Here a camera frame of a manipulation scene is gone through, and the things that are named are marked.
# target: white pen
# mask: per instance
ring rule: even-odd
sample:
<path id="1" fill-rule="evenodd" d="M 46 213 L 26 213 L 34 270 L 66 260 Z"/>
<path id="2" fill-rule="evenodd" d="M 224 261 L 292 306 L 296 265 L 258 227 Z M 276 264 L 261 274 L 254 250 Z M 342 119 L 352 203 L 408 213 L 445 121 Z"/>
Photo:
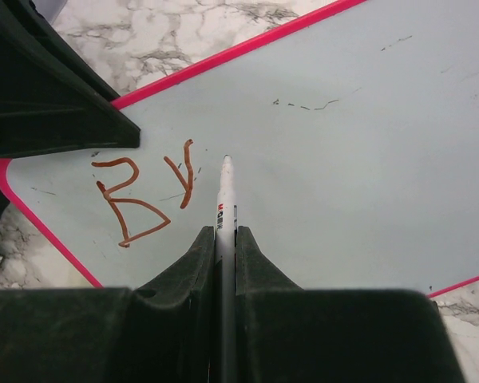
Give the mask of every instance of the white pen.
<path id="1" fill-rule="evenodd" d="M 236 193 L 232 158 L 224 157 L 218 192 L 215 262 L 220 272 L 220 382 L 236 381 Z"/>

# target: dark marker mark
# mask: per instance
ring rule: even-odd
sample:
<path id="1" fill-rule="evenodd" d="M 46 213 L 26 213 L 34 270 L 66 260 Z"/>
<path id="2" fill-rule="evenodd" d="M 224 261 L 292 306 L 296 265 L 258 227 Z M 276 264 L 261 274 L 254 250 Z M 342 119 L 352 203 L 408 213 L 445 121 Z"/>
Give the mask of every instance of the dark marker mark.
<path id="1" fill-rule="evenodd" d="M 163 198 L 163 199 L 160 199 L 160 202 L 161 201 L 166 201 L 168 199 L 176 198 L 176 197 L 181 197 L 182 195 L 184 195 L 184 193 L 176 194 L 176 195 L 173 195 L 172 197 L 168 197 L 168 198 Z"/>
<path id="2" fill-rule="evenodd" d="M 337 102 L 337 101 L 338 101 L 338 99 L 337 99 L 337 100 L 328 101 L 328 102 L 325 104 L 325 106 L 323 106 L 322 108 L 314 108 L 314 110 L 323 110 L 323 109 L 325 109 L 329 104 L 331 104 L 331 103 L 333 103 L 333 102 Z"/>
<path id="3" fill-rule="evenodd" d="M 449 68 L 445 68 L 443 70 L 440 71 L 440 73 L 446 73 L 449 71 L 449 69 L 451 69 L 454 65 L 451 65 Z"/>
<path id="4" fill-rule="evenodd" d="M 411 34 L 410 36 L 406 36 L 405 38 L 400 38 L 400 39 L 397 40 L 394 44 L 390 44 L 390 45 L 386 46 L 385 48 L 383 48 L 383 49 L 382 49 L 382 52 L 383 52 L 385 49 L 390 48 L 391 46 L 394 46 L 394 45 L 398 44 L 398 43 L 401 42 L 401 41 L 406 41 L 406 40 L 408 40 L 409 38 L 412 38 L 412 37 L 413 37 L 413 34 Z"/>
<path id="5" fill-rule="evenodd" d="M 35 190 L 36 192 L 40 193 L 46 193 L 46 194 L 51 194 L 51 195 L 56 195 L 55 193 L 52 193 L 51 191 L 44 191 L 44 190 L 39 190 L 37 188 L 31 188 L 32 190 Z"/>

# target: pen barrel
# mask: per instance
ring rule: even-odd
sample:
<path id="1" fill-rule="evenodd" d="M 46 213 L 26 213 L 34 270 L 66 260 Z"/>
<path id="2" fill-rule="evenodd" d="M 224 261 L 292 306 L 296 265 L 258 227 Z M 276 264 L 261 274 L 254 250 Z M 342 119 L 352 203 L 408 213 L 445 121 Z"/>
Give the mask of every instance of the pen barrel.
<path id="1" fill-rule="evenodd" d="M 213 382 L 236 382 L 236 194 L 233 184 L 233 168 L 230 159 L 224 161 L 220 177 L 218 208 L 216 214 L 215 255 L 219 274 L 217 291 L 217 318 L 219 328 L 219 363 Z"/>

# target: light blue whiteboard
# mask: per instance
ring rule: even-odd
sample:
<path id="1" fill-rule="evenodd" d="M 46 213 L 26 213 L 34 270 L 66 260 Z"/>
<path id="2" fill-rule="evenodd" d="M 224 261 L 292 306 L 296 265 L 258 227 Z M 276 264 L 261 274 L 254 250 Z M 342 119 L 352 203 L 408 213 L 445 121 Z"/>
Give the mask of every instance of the light blue whiteboard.
<path id="1" fill-rule="evenodd" d="M 430 293 L 479 275 L 479 0 L 368 0 L 122 111 L 140 149 L 6 168 L 11 192 L 105 286 L 144 284 L 213 224 L 225 154 L 239 225 L 302 287 Z M 180 209 L 164 156 L 182 163 L 188 139 L 200 172 Z M 91 166 L 120 157 L 140 175 L 114 196 L 172 221 L 127 249 L 96 180 L 131 169 Z M 161 222 L 119 208 L 132 235 Z"/>

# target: black plastic holder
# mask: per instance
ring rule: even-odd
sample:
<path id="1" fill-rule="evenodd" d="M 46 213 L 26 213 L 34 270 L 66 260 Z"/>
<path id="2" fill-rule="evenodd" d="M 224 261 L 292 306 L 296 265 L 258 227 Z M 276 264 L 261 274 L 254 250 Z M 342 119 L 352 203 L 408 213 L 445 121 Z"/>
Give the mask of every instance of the black plastic holder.
<path id="1" fill-rule="evenodd" d="M 0 382 L 207 382 L 214 244 L 136 291 L 0 291 Z M 238 382 L 465 382 L 424 295 L 302 290 L 247 227 L 236 250 Z"/>
<path id="2" fill-rule="evenodd" d="M 0 158 L 138 148 L 118 97 L 29 0 L 0 0 Z M 0 193 L 0 215 L 8 201 Z"/>

